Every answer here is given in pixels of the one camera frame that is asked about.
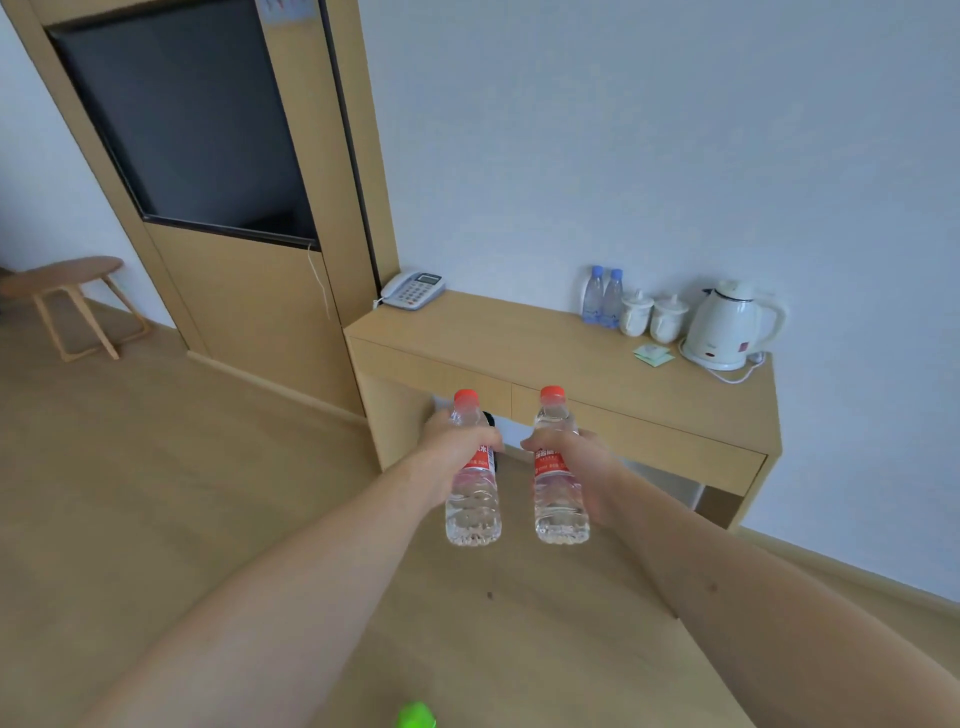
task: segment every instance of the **hanging white cable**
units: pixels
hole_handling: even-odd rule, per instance
[[[766,352],[759,352],[759,353],[751,354],[749,358],[751,361],[754,362],[754,364],[752,364],[750,369],[747,370],[747,374],[742,376],[740,379],[727,379],[725,376],[718,375],[712,369],[707,369],[707,367],[704,367],[704,369],[707,369],[708,372],[716,376],[720,381],[724,382],[725,384],[742,384],[743,382],[745,382],[747,379],[750,378],[750,375],[754,373],[754,369],[762,365],[763,362],[767,360],[767,355],[766,355]]]
[[[306,247],[306,259],[310,263],[310,268],[313,270],[313,277],[317,279],[317,283],[320,285],[320,290],[324,292],[324,308],[326,308],[326,319],[330,320],[330,304],[326,302],[326,288],[324,282],[320,280],[320,274],[317,273],[317,267],[313,264],[313,256],[310,255],[310,249],[313,247],[313,242],[311,241]]]

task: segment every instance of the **white telephone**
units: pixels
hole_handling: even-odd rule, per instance
[[[416,311],[433,301],[446,289],[443,276],[423,271],[401,271],[383,286],[382,298],[373,302],[376,308],[381,302],[408,311]]]

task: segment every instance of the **stool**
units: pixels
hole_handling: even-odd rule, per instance
[[[43,297],[53,291],[66,291],[70,300],[77,306],[77,309],[86,322],[90,324],[90,328],[97,334],[97,338],[100,339],[100,343],[103,344],[104,349],[107,350],[110,357],[119,359],[120,354],[117,353],[116,348],[110,343],[110,340],[107,339],[104,330],[100,328],[100,324],[97,323],[96,318],[94,318],[93,311],[91,311],[90,306],[87,305],[80,286],[82,283],[102,280],[107,284],[108,288],[113,291],[113,294],[120,299],[120,302],[130,310],[130,313],[136,317],[136,320],[140,322],[142,326],[140,331],[120,339],[117,344],[122,344],[126,341],[144,336],[150,332],[150,322],[140,315],[140,312],[133,307],[133,304],[128,301],[127,297],[124,296],[120,289],[110,280],[109,274],[118,270],[121,266],[123,266],[123,260],[110,255],[94,255],[92,257],[64,260],[59,263],[44,265],[41,268],[24,271],[23,273],[14,273],[12,276],[6,276],[0,279],[0,296],[7,296],[13,299],[26,298],[27,296],[32,297],[36,304],[36,309],[40,312],[40,318],[43,319],[43,324],[50,332],[50,338],[53,339],[54,346],[57,347],[57,351],[60,353],[60,358],[63,361],[70,362],[79,359],[81,356],[86,356],[89,353],[98,352],[100,347],[92,347],[91,349],[76,353],[70,353],[63,348],[60,335],[54,327],[54,321],[50,316],[50,311],[47,309],[47,304],[43,302]]]

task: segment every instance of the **red bottle cap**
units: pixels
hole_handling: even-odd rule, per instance
[[[551,384],[549,387],[543,387],[540,390],[540,398],[544,397],[559,397],[562,400],[566,399],[566,392],[563,387],[558,387],[556,384]]]
[[[457,402],[460,400],[473,400],[479,403],[480,397],[472,389],[460,389],[457,390],[457,394],[453,396],[453,401]]]

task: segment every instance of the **black television screen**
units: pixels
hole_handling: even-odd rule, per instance
[[[316,241],[254,0],[153,7],[51,37],[144,219]]]

